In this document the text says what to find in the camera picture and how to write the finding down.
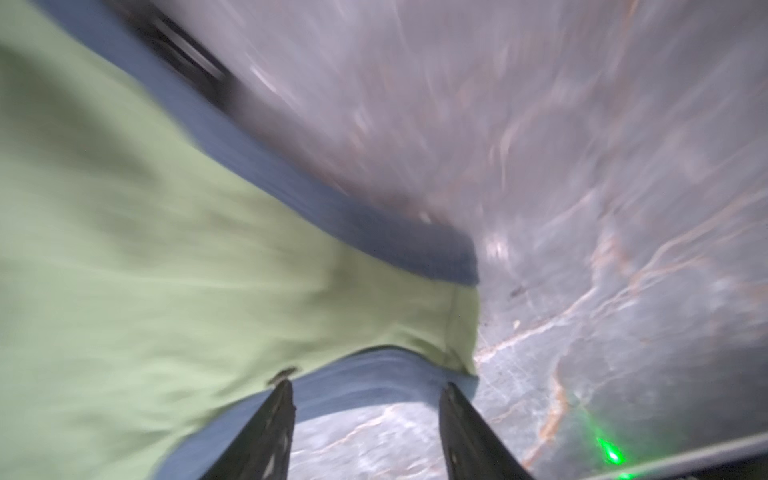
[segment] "blue fabric trim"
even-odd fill
[[[356,249],[420,276],[478,283],[472,239],[391,214],[278,157],[208,103],[96,0],[35,0],[71,35],[139,81],[214,160]]]
[[[476,377],[441,369],[407,350],[386,347],[357,353],[293,382],[296,421],[396,402],[424,402],[437,409],[447,382],[454,382],[469,398],[475,395],[478,384]],[[269,393],[261,392],[238,402],[184,440],[157,470],[155,480],[201,477]]]

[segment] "green light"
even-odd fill
[[[617,449],[613,444],[611,444],[608,440],[605,439],[597,439],[598,444],[600,445],[600,448],[603,449],[603,453],[605,454],[605,458],[614,465],[621,465],[624,463],[624,456],[621,454],[619,449]]]

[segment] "marble floor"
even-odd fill
[[[474,404],[538,480],[768,449],[764,0],[159,5],[255,136],[473,236]],[[445,477],[424,406],[296,427],[291,480]]]

